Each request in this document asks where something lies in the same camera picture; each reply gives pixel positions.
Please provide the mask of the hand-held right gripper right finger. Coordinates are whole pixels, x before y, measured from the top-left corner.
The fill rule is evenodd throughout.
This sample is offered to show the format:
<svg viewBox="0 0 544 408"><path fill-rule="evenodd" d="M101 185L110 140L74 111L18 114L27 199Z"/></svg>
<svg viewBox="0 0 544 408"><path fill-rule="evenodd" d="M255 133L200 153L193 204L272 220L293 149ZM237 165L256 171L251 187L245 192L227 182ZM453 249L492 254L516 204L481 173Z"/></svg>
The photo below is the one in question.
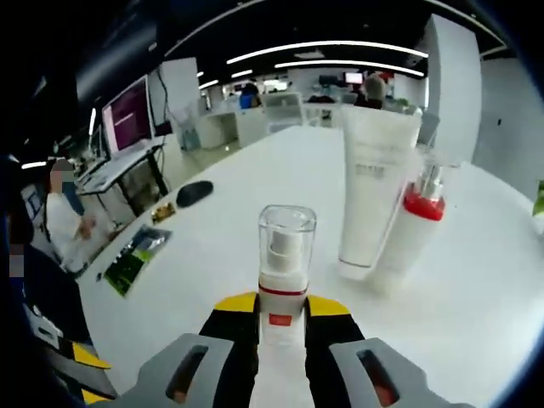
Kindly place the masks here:
<svg viewBox="0 0 544 408"><path fill-rule="evenodd" d="M305 373L316 407L436 407L426 374L378 338L365 338L338 301L309 295Z"/></svg>

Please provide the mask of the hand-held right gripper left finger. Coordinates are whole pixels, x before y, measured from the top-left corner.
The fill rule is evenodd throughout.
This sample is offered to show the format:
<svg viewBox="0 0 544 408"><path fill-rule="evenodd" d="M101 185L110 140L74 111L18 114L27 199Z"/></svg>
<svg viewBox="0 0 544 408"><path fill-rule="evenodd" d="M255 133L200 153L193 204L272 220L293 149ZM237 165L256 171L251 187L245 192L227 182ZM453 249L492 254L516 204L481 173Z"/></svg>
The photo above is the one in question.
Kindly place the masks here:
<svg viewBox="0 0 544 408"><path fill-rule="evenodd" d="M198 333L185 333L140 369L136 406L248 406L258 373L256 292L214 306Z"/></svg>

